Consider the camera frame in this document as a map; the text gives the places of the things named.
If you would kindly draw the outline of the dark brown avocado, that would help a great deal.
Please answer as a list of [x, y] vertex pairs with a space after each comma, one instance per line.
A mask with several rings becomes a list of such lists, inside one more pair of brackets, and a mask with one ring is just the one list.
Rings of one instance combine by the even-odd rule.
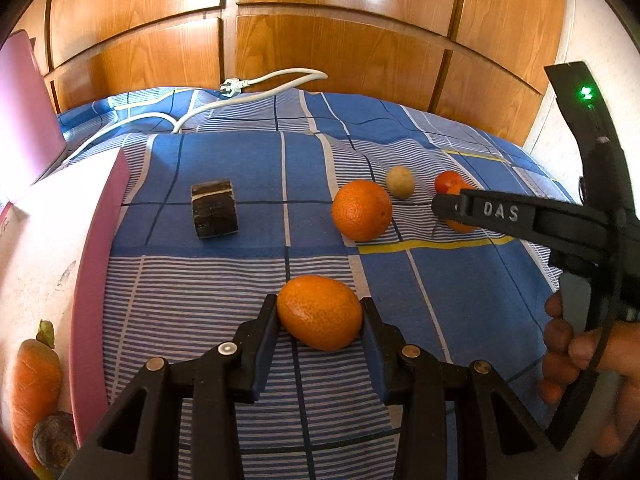
[[58, 411], [37, 422], [32, 449], [38, 463], [58, 478], [78, 450], [73, 415]]

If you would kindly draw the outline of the orange mandarin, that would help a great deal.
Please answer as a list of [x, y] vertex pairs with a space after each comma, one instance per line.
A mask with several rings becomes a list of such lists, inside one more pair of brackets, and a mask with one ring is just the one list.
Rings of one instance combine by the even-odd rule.
[[[473, 185], [469, 185], [466, 182], [460, 181], [460, 182], [456, 182], [452, 185], [450, 185], [450, 187], [448, 188], [448, 190], [446, 191], [447, 195], [459, 195], [461, 191], [463, 190], [474, 190], [474, 186]], [[448, 226], [449, 229], [452, 229], [454, 231], [456, 231], [457, 233], [462, 233], [462, 234], [468, 234], [471, 233], [475, 230], [475, 226], [467, 226], [464, 223], [461, 222], [457, 222], [456, 220], [450, 220], [450, 219], [446, 219], [445, 220], [446, 225]]]
[[359, 335], [362, 307], [345, 284], [320, 275], [302, 275], [287, 282], [277, 296], [283, 327], [316, 350], [347, 347]]

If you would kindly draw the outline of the orange carrot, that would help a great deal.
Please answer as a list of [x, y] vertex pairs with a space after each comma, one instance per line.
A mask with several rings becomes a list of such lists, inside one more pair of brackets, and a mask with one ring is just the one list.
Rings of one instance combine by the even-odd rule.
[[38, 422], [56, 411], [62, 388], [62, 365], [54, 343], [53, 324], [41, 320], [36, 338], [24, 340], [18, 348], [12, 372], [12, 440], [32, 470], [42, 468], [32, 446], [32, 434]]

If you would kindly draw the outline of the orange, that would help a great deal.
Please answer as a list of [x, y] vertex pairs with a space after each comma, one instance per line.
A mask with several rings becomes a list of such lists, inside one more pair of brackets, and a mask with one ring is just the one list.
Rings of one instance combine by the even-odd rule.
[[331, 214], [343, 235], [354, 242], [370, 242], [383, 235], [392, 223], [393, 205], [381, 185], [356, 180], [336, 193]]

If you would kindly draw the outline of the dark eggplant piece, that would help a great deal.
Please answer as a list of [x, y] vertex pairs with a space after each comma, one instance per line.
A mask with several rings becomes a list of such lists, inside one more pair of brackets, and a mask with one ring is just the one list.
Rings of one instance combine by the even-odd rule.
[[233, 186], [229, 179], [192, 185], [191, 208], [196, 236], [200, 240], [239, 231]]

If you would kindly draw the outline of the red tomato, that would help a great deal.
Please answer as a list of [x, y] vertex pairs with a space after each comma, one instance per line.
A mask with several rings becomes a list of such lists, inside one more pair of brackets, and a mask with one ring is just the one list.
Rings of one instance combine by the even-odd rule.
[[435, 178], [434, 189], [437, 194], [446, 194], [452, 186], [458, 184], [465, 184], [465, 180], [457, 171], [443, 171]]

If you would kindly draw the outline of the pink shallow tray box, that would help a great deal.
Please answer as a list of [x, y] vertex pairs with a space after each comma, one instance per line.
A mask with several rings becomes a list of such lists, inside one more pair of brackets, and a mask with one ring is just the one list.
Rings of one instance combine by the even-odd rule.
[[1, 215], [1, 427], [12, 430], [17, 350], [42, 320], [63, 365], [60, 405], [85, 439], [106, 410], [102, 312], [108, 257], [129, 180], [112, 148], [51, 174]]

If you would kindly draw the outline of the wooden panel wardrobe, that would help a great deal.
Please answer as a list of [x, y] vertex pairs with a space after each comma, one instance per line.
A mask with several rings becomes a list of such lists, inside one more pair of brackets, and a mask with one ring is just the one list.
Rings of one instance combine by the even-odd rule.
[[566, 0], [30, 0], [56, 110], [128, 90], [315, 68], [314, 91], [428, 110], [523, 144]]

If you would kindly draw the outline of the blue plaid tablecloth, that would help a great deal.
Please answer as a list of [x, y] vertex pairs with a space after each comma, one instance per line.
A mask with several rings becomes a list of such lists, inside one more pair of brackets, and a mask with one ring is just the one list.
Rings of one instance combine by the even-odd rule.
[[[443, 361], [491, 363], [536, 419], [544, 302], [558, 286], [548, 250], [494, 232], [459, 234], [431, 210], [454, 170], [477, 188], [554, 200], [567, 192], [521, 148], [410, 107], [290, 90], [219, 107], [210, 90], [123, 93], [61, 114], [81, 162], [120, 148], [130, 177], [106, 270], [106, 408], [152, 356], [196, 358], [228, 340], [291, 278], [322, 275], [371, 297], [405, 340]], [[385, 184], [410, 169], [408, 200]], [[239, 231], [200, 240], [191, 186], [229, 179]], [[336, 193], [372, 181], [393, 220], [370, 242], [335, 226]]]

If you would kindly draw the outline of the pink electric kettle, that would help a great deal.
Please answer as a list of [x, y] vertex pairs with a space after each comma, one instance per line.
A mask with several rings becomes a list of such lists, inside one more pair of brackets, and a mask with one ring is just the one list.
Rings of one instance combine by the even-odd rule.
[[58, 118], [23, 29], [1, 48], [1, 186], [41, 178], [66, 151]]

